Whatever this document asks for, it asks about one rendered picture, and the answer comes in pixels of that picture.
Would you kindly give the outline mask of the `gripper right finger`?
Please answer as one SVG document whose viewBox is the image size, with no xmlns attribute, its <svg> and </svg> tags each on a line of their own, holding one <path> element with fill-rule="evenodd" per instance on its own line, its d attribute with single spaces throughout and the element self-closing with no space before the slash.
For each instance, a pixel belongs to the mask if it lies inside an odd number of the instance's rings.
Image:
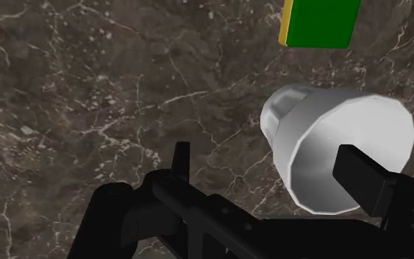
<svg viewBox="0 0 414 259">
<path fill-rule="evenodd" d="M 414 177 L 391 172 L 351 144 L 339 146 L 333 177 L 370 216 L 384 259 L 414 259 Z"/>
</svg>

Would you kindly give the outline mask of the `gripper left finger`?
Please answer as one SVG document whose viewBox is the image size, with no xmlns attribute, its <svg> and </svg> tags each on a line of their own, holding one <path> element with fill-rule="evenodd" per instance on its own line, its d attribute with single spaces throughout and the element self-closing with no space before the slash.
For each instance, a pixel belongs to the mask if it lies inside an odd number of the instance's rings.
<svg viewBox="0 0 414 259">
<path fill-rule="evenodd" d="M 66 259 L 132 259 L 138 242 L 158 238 L 176 259 L 264 259 L 258 220 L 220 195 L 189 183 L 190 144 L 176 143 L 170 169 L 133 189 L 99 186 Z"/>
</svg>

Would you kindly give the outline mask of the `white cup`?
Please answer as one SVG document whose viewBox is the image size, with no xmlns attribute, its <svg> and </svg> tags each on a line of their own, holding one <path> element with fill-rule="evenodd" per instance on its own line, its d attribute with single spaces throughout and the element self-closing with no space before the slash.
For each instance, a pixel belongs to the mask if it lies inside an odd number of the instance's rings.
<svg viewBox="0 0 414 259">
<path fill-rule="evenodd" d="M 332 176 L 338 147 L 352 144 L 399 173 L 414 144 L 412 114 L 398 100 L 352 89 L 290 84 L 263 105 L 260 128 L 292 200 L 315 215 L 359 205 Z"/>
</svg>

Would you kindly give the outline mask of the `green and yellow book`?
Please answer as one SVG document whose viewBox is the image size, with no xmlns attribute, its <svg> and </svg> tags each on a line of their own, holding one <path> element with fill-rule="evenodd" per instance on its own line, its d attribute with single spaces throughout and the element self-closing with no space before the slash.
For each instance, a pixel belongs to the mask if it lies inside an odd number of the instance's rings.
<svg viewBox="0 0 414 259">
<path fill-rule="evenodd" d="M 346 49 L 361 0 L 285 0 L 279 44 L 292 48 Z"/>
</svg>

